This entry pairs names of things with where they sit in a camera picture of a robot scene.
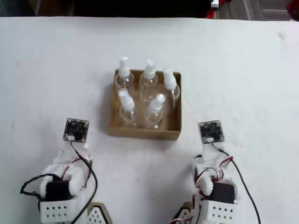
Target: open cardboard box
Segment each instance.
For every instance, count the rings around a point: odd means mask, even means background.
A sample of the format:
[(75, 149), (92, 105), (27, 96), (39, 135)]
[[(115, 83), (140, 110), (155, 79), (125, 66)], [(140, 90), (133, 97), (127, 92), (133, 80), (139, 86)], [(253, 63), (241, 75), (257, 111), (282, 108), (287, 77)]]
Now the open cardboard box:
[[(143, 70), (131, 70), (134, 75), (134, 90), (130, 92), (131, 97), (135, 102), (135, 109), (137, 111), (137, 128), (125, 126), (123, 120), (120, 117), (120, 100), (118, 97), (118, 90), (113, 82), (113, 90), (110, 102), (110, 114), (109, 114), (109, 125), (108, 134), (118, 137), (130, 137), (130, 138), (141, 138), (141, 139), (160, 139), (160, 140), (177, 140), (182, 129), (182, 88), (181, 88), (181, 74), (174, 72), (177, 84), (181, 90), (180, 96), (177, 101), (176, 108), (173, 112), (167, 116), (163, 116), (162, 123), (159, 129), (146, 129), (142, 127), (144, 123), (144, 113), (147, 106), (139, 101), (139, 79)], [(162, 93), (164, 89), (164, 77), (163, 72), (156, 71), (158, 76), (157, 94)]]

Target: white spray nozzle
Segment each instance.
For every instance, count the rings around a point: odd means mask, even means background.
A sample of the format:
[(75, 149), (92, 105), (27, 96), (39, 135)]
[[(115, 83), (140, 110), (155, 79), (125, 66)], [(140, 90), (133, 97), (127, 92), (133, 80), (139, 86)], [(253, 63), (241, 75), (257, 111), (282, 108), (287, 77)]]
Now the white spray nozzle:
[(155, 64), (152, 60), (148, 60), (144, 69), (144, 77), (146, 79), (152, 79), (156, 75)]
[(173, 72), (169, 69), (163, 71), (164, 75), (164, 84), (167, 90), (174, 90), (177, 86), (176, 78), (173, 75)]
[(130, 71), (130, 68), (128, 67), (128, 58), (122, 57), (120, 67), (119, 67), (120, 77), (128, 77), (130, 75), (130, 73), (131, 73), (131, 71)]
[(134, 103), (132, 97), (130, 97), (127, 89), (120, 89), (118, 91), (118, 95), (121, 100), (121, 106), (125, 111), (134, 110), (135, 103)]
[(149, 111), (153, 114), (155, 113), (159, 113), (159, 111), (161, 110), (162, 106), (163, 106), (163, 103), (165, 102), (166, 100), (166, 97), (159, 93), (156, 98), (154, 98), (150, 105), (149, 105)]

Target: white table surface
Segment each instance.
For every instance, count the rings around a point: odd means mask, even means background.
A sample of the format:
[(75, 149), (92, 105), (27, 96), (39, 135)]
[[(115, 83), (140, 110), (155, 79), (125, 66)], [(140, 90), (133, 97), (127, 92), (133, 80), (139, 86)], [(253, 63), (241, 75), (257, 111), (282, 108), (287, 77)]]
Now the white table surface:
[[(213, 119), (222, 122), (262, 223), (297, 223), (298, 52), (296, 22), (0, 18), (2, 222), (39, 222), (37, 200), (20, 188), (63, 148), (71, 117), (90, 121), (94, 201), (115, 224), (167, 224), (191, 200), (191, 158), (203, 148), (197, 122)], [(159, 70), (181, 72), (178, 141), (107, 135), (120, 56), (134, 69), (153, 59)], [(238, 223), (256, 224), (240, 190)]]

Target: black sensor chip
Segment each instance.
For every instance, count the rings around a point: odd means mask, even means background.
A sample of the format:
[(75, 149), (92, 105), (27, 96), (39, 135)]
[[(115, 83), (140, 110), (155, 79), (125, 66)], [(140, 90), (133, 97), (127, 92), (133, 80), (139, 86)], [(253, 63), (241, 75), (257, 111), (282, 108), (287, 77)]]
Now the black sensor chip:
[(219, 120), (201, 122), (198, 125), (202, 144), (224, 141), (224, 135)]
[(68, 141), (69, 136), (74, 137), (74, 141), (86, 142), (87, 131), (89, 127), (88, 120), (79, 120), (68, 118), (64, 130), (64, 140)]

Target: electrical wire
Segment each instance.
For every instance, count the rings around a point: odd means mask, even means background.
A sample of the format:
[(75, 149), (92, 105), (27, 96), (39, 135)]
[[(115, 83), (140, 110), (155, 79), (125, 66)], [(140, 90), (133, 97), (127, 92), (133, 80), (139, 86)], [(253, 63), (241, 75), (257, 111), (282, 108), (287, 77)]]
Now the electrical wire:
[[(222, 149), (220, 149), (220, 148), (217, 148), (213, 143), (210, 142), (210, 144), (211, 144), (215, 149), (217, 149), (219, 152), (224, 153), (225, 155), (229, 156), (229, 154), (228, 154), (227, 152), (225, 152), (224, 150), (222, 150)], [(246, 184), (245, 184), (245, 181), (244, 181), (244, 179), (243, 179), (243, 177), (242, 177), (242, 174), (241, 174), (241, 172), (240, 172), (240, 170), (239, 170), (237, 164), (235, 163), (235, 161), (234, 161), (233, 159), (232, 159), (231, 161), (232, 161), (233, 165), (235, 166), (235, 168), (236, 168), (236, 170), (237, 170), (237, 172), (238, 172), (238, 174), (239, 174), (239, 176), (240, 176), (240, 179), (241, 179), (241, 181), (242, 181), (242, 183), (243, 183), (243, 185), (244, 185), (244, 188), (245, 188), (245, 190), (246, 190), (246, 192), (247, 192), (247, 194), (248, 194), (248, 197), (249, 197), (250, 200), (251, 200), (251, 203), (252, 203), (252, 205), (253, 205), (253, 207), (254, 207), (254, 210), (256, 211), (257, 221), (258, 221), (259, 224), (261, 224), (261, 218), (260, 218), (260, 214), (258, 213), (258, 210), (257, 210), (257, 207), (256, 207), (256, 203), (254, 202), (254, 200), (253, 200), (251, 194), (249, 193), (249, 190), (248, 190), (248, 188), (247, 188), (247, 186), (246, 186)]]
[(75, 147), (73, 146), (73, 141), (70, 141), (70, 144), (72, 146), (72, 148), (75, 150), (75, 153), (77, 154), (77, 156), (86, 164), (86, 166), (89, 168), (90, 172), (92, 173), (93, 177), (94, 177), (94, 181), (95, 181), (95, 187), (94, 187), (94, 191), (93, 194), (91, 195), (91, 197), (89, 198), (88, 202), (86, 203), (86, 205), (83, 207), (83, 209), (78, 213), (78, 215), (74, 218), (74, 220), (71, 222), (71, 224), (75, 224), (77, 222), (77, 220), (80, 218), (80, 216), (83, 214), (83, 212), (87, 209), (87, 207), (89, 206), (89, 204), (92, 202), (95, 193), (97, 192), (98, 189), (98, 179), (96, 174), (94, 173), (92, 167), (90, 164), (88, 164), (88, 162), (86, 161), (86, 159), (83, 158), (83, 156), (80, 155), (80, 153), (75, 149)]
[[(82, 161), (81, 158), (76, 158), (76, 159), (74, 159), (71, 163), (77, 162), (77, 161), (79, 161), (79, 160)], [(93, 161), (89, 161), (89, 163), (90, 163), (90, 166), (92, 167), (92, 166), (93, 166)], [(64, 178), (65, 172), (66, 172), (69, 168), (70, 168), (70, 167), (67, 166), (67, 167), (64, 169), (64, 171), (63, 171), (63, 173), (62, 173), (62, 176), (61, 176), (61, 179)], [(87, 187), (87, 181), (89, 180), (90, 175), (91, 175), (91, 172), (90, 172), (90, 169), (89, 169), (89, 170), (88, 170), (88, 175), (87, 175), (87, 178), (86, 178), (86, 180), (85, 180), (85, 184), (84, 184), (84, 187), (85, 187), (85, 188)]]
[(216, 169), (214, 169), (213, 167), (207, 167), (207, 168), (205, 168), (200, 174), (197, 175), (197, 177), (196, 177), (196, 182), (195, 182), (195, 185), (196, 185), (196, 186), (197, 186), (197, 182), (199, 181), (199, 179), (201, 178), (201, 176), (204, 174), (204, 172), (208, 171), (209, 169), (214, 170), (215, 173), (216, 173), (216, 180), (219, 179), (219, 178), (218, 178), (218, 174), (217, 174)]
[(233, 160), (233, 157), (232, 156), (229, 156), (227, 157), (225, 160), (223, 160), (220, 165), (219, 165), (219, 168), (220, 168), (220, 171), (221, 171), (221, 177), (218, 178), (217, 180), (214, 180), (214, 181), (222, 181), (223, 180), (223, 177), (224, 177), (224, 172), (222, 170), (222, 165), (227, 162), (227, 164), (225, 165), (225, 168), (228, 166), (228, 164)]
[(176, 218), (176, 219), (173, 219), (169, 224), (174, 224), (176, 222), (186, 222), (186, 221), (190, 221), (192, 220), (193, 217), (190, 217), (190, 218)]
[(197, 223), (198, 223), (198, 221), (199, 221), (200, 212), (201, 212), (201, 205), (199, 205), (199, 213), (198, 213), (197, 220), (196, 220), (196, 223), (195, 223), (195, 224), (197, 224)]
[(20, 194), (25, 194), (25, 195), (29, 195), (29, 196), (34, 196), (36, 197), (39, 201), (44, 201), (44, 199), (42, 198), (42, 196), (40, 194), (38, 194), (36, 191), (32, 191), (32, 192), (28, 192), (28, 191), (25, 191), (25, 187), (33, 182), (33, 181), (36, 181), (37, 179), (39, 178), (42, 178), (42, 177), (45, 177), (45, 176), (52, 176), (53, 177), (53, 181), (60, 181), (61, 178), (60, 176), (57, 176), (56, 174), (42, 174), (42, 175), (39, 175), (39, 176), (36, 176), (36, 177), (33, 177), (31, 178), (29, 181), (26, 181), (23, 186), (21, 187), (21, 190), (20, 190)]

